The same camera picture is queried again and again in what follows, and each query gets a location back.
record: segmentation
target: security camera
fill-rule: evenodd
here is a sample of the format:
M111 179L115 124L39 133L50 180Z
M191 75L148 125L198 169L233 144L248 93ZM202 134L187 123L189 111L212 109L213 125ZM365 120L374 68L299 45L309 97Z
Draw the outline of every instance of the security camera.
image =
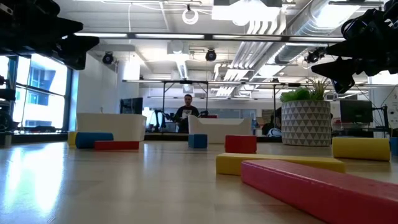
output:
M112 52L106 52L105 56L102 58L102 62L105 65L111 65L115 61Z
M208 61L208 62L213 62L213 61L216 60L216 58L217 58L217 54L216 54L216 52L214 51L214 49L209 49L209 50L207 51L207 54L206 54L206 61Z

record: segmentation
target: potted plant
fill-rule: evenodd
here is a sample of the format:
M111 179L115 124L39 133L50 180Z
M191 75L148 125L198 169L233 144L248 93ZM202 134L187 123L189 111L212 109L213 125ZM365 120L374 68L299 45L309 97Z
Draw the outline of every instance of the potted plant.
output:
M308 79L313 89L298 88L280 96L282 142L294 146L329 146L330 102L325 101L327 79Z

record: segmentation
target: ceiling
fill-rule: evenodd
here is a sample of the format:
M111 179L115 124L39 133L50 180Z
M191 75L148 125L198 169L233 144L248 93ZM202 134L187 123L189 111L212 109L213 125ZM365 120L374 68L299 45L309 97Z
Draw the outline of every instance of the ceiling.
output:
M199 20L194 25L188 25L182 21L182 10L184 5L164 5L164 14L159 4L131 5L129 27L128 11L130 4L105 4L98 1L74 1L55 0L60 7L60 17L73 19L84 23L85 32L171 32L171 33L217 33L217 34L244 34L248 30L246 26L236 26L231 21L215 21L211 15L200 13ZM286 10L287 23L296 15L308 0L295 0L296 5ZM192 6L192 9L207 10L211 13L213 0L202 1L202 6ZM353 17L359 16L364 10L360 9ZM336 29L331 35L340 35L340 29ZM132 54L138 54L144 62L141 73L144 77L164 77L177 69L174 61L167 57L168 40L101 40L101 45L112 46L134 46L134 51L114 51L118 60L128 60ZM189 70L213 72L216 63L231 63L241 45L240 42L215 42L215 41L185 41L190 52L190 60L186 61ZM208 49L215 49L217 60L207 62L205 54ZM97 50L99 56L104 51ZM324 58L320 63L334 60L331 57ZM281 82L302 82L305 77L316 77L307 68L303 57L298 57L292 65L285 67L275 75ZM357 83L367 82L366 75L354 77Z

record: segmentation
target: black t-shirt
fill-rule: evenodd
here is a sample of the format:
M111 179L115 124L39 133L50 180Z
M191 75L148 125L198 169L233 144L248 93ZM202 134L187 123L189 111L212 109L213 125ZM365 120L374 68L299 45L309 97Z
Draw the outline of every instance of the black t-shirt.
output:
M189 115L194 115L198 116L199 111L196 107L194 106L182 106L177 110L177 113L175 114L176 117L181 118L179 119L179 129L178 131L180 133L187 133L188 132L188 116Z

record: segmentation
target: white planter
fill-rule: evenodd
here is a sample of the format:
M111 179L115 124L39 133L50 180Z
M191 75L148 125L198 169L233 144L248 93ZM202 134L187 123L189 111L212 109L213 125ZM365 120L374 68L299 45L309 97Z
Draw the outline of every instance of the white planter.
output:
M330 146L330 102L299 100L282 104L282 142L294 146Z

